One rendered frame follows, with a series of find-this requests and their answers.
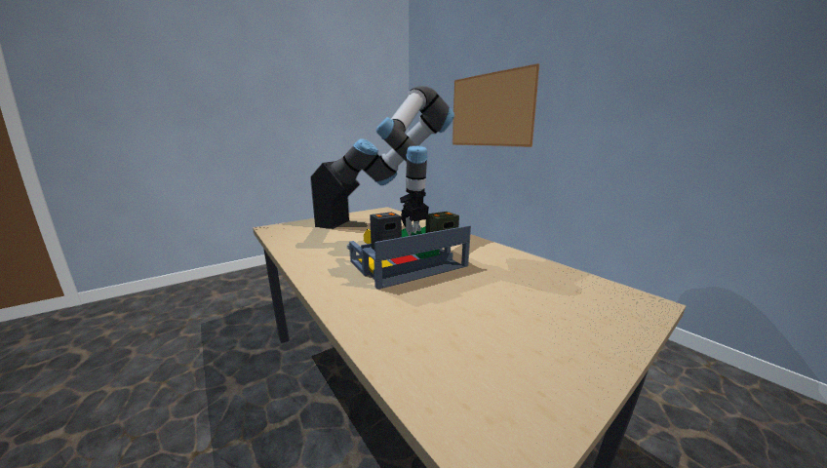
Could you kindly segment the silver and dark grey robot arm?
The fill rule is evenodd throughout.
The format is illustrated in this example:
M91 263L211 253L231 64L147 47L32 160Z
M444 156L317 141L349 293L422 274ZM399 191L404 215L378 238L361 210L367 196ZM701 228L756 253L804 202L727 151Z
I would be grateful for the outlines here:
M408 99L393 117L387 117L376 128L376 132L392 149L379 156L377 148L371 142L359 139L342 158L331 165L332 172L340 181L352 184L362 169L379 185L386 185L397 175L398 166L405 160L406 187L411 191L425 188L428 156L427 149L420 145L431 134L442 133L452 122L454 113L436 91L429 87L414 87L406 98ZM418 111L422 113L419 122L405 134Z

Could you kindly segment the grey metal shelf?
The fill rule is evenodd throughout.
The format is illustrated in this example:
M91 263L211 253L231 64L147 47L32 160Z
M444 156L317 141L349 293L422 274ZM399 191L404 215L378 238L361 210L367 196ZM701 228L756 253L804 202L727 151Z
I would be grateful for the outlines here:
M470 231L469 225L378 241L374 242L375 250L371 244L360 247L350 241L347 249L350 261L364 276L371 275L379 290L468 266ZM461 264L451 253L451 247L457 245L462 245ZM439 253L417 255L434 250Z

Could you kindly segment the green bin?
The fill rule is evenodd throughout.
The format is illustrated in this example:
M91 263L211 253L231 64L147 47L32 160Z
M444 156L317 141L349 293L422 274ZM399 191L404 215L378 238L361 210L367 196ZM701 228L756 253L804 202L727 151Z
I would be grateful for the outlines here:
M416 231L416 233L412 233L412 235L418 235L418 234L424 234L424 233L425 233L425 226L422 227L420 231ZM408 235L407 230L405 228L405 229L402 230L402 237L407 237L407 236L409 236L409 235ZM425 252L425 253L417 253L417 255L438 254L439 250L434 250L434 251Z

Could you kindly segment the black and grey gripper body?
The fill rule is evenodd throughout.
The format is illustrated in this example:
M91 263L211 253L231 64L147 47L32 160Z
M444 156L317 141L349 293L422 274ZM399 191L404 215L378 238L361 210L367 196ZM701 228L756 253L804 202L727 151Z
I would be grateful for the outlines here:
M425 189L425 188L424 188ZM403 205L405 213L410 218L410 221L419 221L426 219L426 214L428 214L429 207L423 203L423 196L426 195L424 189L421 191L411 191L406 188L406 191L411 194L411 200L405 202ZM416 205L416 196L417 197L417 205ZM421 197L422 196L422 197ZM420 197L421 197L421 205L420 205ZM423 203L423 205L422 205ZM425 207L424 207L425 206Z

